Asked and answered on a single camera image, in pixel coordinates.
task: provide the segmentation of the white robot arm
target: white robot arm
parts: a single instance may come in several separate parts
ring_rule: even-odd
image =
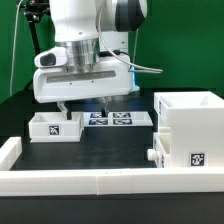
[[[56,47],[35,58],[37,101],[64,102],[133,91],[130,66],[115,57],[100,58],[97,24],[101,15],[102,31],[135,31],[146,18],[146,0],[50,0],[50,11]],[[130,61],[127,55],[120,58]]]

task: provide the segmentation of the green backdrop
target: green backdrop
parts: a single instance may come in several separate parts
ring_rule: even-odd
[[[9,97],[16,1],[0,8],[0,102]],[[162,75],[138,74],[141,87],[205,88],[224,96],[224,1],[148,0],[147,21],[139,31],[137,63],[164,69]],[[31,36],[19,16],[14,92],[23,89],[35,71]],[[37,25],[42,50],[53,45],[48,18]],[[130,34],[133,52],[134,34]]]

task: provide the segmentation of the small white box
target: small white box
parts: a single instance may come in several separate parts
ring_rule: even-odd
[[[35,113],[29,122],[31,142],[78,142],[84,129],[82,112],[66,120],[61,112]]]
[[[154,108],[165,127],[216,126],[224,118],[224,100],[211,92],[155,93]]]

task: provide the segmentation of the sticker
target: sticker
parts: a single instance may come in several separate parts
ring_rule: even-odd
[[[114,119],[113,120],[114,125],[132,125],[131,119]]]
[[[59,135],[60,134],[60,130],[59,130],[59,126],[49,126],[49,132],[50,135]]]
[[[131,114],[126,112],[113,113],[113,118],[131,118]]]
[[[91,113],[90,118],[102,118],[102,113],[100,112]]]
[[[91,119],[89,125],[108,125],[107,119]]]
[[[205,166],[205,153],[191,153],[190,166],[191,167]]]

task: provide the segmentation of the white container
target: white container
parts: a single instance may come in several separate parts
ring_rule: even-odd
[[[9,171],[22,153],[21,138],[11,137],[0,148],[0,171]]]
[[[221,98],[211,92],[155,93],[154,108],[158,113],[154,149],[162,153],[157,155],[158,167],[224,166]],[[152,155],[155,151],[149,151],[149,159]]]
[[[31,142],[78,142],[84,129],[82,112],[66,120],[61,112],[35,113],[29,122]]]

